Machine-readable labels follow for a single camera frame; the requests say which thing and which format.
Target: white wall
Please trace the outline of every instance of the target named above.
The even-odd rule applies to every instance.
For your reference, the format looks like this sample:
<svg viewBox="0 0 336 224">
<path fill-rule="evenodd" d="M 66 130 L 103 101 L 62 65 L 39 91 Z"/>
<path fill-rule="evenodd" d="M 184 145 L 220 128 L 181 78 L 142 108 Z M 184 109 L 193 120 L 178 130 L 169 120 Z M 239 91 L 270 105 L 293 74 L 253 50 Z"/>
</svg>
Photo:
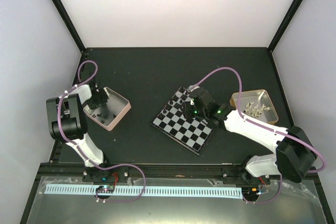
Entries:
<svg viewBox="0 0 336 224">
<path fill-rule="evenodd" d="M 87 47 L 267 47 L 293 0 L 62 0 Z"/>
<path fill-rule="evenodd" d="M 51 0 L 0 0 L 0 219 L 19 223 L 53 145 L 46 99 L 71 85 L 80 52 Z"/>
<path fill-rule="evenodd" d="M 327 159 L 320 178 L 336 218 L 336 0 L 303 0 L 274 56 L 295 123 Z"/>
</svg>

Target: open box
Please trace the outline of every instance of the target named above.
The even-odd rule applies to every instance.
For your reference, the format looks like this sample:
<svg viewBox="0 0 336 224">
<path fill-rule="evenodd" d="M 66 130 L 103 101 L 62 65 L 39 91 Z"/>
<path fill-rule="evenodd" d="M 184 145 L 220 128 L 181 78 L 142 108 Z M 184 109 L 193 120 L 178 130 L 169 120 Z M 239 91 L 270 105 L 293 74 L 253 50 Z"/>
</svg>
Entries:
<svg viewBox="0 0 336 224">
<path fill-rule="evenodd" d="M 108 87 L 105 87 L 104 91 L 109 97 L 107 103 L 100 105 L 94 110 L 86 105 L 83 110 L 88 117 L 104 129 L 111 131 L 131 109 L 131 104 L 129 100 Z"/>
</svg>

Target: metal tray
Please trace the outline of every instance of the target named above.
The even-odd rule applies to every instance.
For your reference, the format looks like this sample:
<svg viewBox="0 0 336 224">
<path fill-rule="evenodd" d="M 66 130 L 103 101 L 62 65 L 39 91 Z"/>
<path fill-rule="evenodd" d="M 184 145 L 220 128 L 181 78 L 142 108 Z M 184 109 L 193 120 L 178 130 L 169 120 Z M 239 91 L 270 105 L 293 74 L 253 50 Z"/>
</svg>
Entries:
<svg viewBox="0 0 336 224">
<path fill-rule="evenodd" d="M 238 92 L 234 93 L 230 99 L 230 104 L 237 108 L 237 102 L 238 102 Z M 269 123 L 269 124 L 275 124 L 278 122 L 279 117 L 278 114 L 273 106 L 273 103 L 271 101 L 271 98 L 269 97 L 268 93 L 264 89 L 260 90 L 252 90 L 252 91 L 245 91 L 241 93 L 240 97 L 240 109 L 242 112 L 245 110 L 245 105 L 249 102 L 253 102 L 253 106 L 258 105 L 259 108 L 264 104 L 265 106 L 269 107 L 269 110 L 264 110 L 263 113 L 256 119 Z"/>
</svg>

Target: black corner post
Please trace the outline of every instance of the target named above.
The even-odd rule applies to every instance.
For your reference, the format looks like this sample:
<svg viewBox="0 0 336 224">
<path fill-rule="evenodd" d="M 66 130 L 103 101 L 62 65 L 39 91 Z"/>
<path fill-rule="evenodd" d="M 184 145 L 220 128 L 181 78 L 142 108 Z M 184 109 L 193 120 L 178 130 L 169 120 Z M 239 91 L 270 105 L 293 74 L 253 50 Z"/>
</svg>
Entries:
<svg viewBox="0 0 336 224">
<path fill-rule="evenodd" d="M 80 39 L 76 29 L 75 29 L 75 26 L 73 25 L 67 11 L 65 10 L 65 7 L 62 3 L 61 0 L 52 0 L 52 2 L 54 3 L 59 15 L 61 16 L 61 18 L 63 19 L 65 25 L 67 26 L 71 36 L 73 37 L 75 43 L 77 44 L 77 47 L 79 49 L 79 51 L 81 53 L 83 53 L 85 51 L 85 46 L 82 42 L 82 40 Z"/>
<path fill-rule="evenodd" d="M 298 10 L 300 4 L 303 0 L 293 0 L 292 4 L 290 5 L 284 19 L 282 20 L 277 32 L 275 33 L 271 43 L 268 46 L 268 51 L 272 53 L 279 43 L 282 35 L 285 33 L 286 28 L 288 27 L 290 21 L 294 17 L 296 11 Z"/>
</svg>

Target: red wire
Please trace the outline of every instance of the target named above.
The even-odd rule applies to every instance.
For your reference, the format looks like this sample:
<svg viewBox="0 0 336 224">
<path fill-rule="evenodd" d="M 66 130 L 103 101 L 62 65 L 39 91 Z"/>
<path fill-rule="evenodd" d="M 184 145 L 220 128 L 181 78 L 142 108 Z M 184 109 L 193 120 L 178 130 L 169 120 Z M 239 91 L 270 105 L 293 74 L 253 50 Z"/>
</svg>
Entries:
<svg viewBox="0 0 336 224">
<path fill-rule="evenodd" d="M 114 175 L 115 180 L 114 180 L 114 186 L 117 185 L 117 181 L 118 181 L 118 174 L 117 173 L 112 173 L 112 175 Z"/>
<path fill-rule="evenodd" d="M 268 188 L 268 186 L 266 185 L 266 183 L 264 182 L 264 180 L 261 178 L 261 177 L 259 177 L 259 179 L 260 179 L 260 181 Z"/>
</svg>

